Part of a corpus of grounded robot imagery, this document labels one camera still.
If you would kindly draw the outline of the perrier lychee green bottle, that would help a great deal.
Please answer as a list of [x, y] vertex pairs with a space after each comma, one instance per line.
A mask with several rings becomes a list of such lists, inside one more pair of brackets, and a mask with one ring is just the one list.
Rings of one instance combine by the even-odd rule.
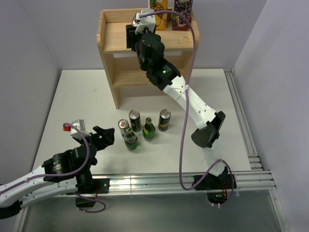
[[125, 132], [126, 133], [124, 135], [124, 141], [127, 149], [135, 150], [139, 145], [137, 135], [135, 134], [135, 132], [132, 130], [131, 127], [127, 127], [125, 129]]

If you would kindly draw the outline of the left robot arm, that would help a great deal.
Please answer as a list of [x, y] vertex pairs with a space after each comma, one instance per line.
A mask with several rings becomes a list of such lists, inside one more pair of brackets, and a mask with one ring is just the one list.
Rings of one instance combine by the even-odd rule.
[[96, 153], [114, 144], [113, 128], [94, 126], [94, 133], [83, 127], [64, 123], [79, 147], [53, 155], [29, 174], [0, 187], [0, 218], [13, 217], [30, 204], [57, 195], [94, 193], [90, 168], [97, 164]]

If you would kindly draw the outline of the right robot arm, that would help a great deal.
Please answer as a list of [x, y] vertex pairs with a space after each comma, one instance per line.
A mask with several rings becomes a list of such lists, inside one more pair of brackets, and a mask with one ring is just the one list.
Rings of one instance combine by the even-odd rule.
[[[140, 68], [146, 71], [149, 81], [158, 87], [162, 92], [172, 97], [184, 110], [185, 120], [181, 138], [179, 180], [184, 190], [196, 189], [206, 184], [208, 189], [219, 189], [226, 187], [226, 181], [231, 181], [231, 189], [234, 189], [235, 178], [227, 162], [219, 158], [215, 142], [219, 138], [219, 130], [225, 120], [222, 111], [216, 112], [210, 108], [193, 90], [189, 87], [187, 80], [180, 71], [164, 58], [164, 44], [161, 37], [155, 34], [155, 29], [150, 26], [126, 25], [126, 47], [137, 53]], [[215, 154], [210, 154], [211, 166], [200, 177], [194, 180], [191, 187], [185, 187], [182, 179], [183, 143], [188, 115], [193, 119], [197, 129], [191, 135], [192, 141], [201, 148], [215, 149]], [[219, 165], [218, 171], [212, 173], [213, 167]]]

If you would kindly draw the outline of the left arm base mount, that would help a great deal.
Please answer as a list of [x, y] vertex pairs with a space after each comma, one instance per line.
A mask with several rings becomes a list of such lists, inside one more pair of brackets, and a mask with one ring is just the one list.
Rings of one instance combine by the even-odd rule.
[[[75, 205], [79, 211], [88, 214], [100, 213], [106, 209], [106, 204], [98, 199], [99, 194], [109, 193], [110, 179], [94, 179], [94, 184], [86, 192], [75, 192]], [[102, 208], [91, 210], [95, 204], [101, 204]]]

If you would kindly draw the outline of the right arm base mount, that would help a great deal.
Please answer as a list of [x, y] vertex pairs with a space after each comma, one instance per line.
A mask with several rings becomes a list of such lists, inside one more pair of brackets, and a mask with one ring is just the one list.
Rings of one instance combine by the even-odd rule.
[[234, 175], [227, 173], [219, 176], [208, 174], [194, 189], [197, 191], [205, 190], [211, 205], [221, 206], [229, 199], [228, 191], [230, 190], [232, 193], [236, 187]]

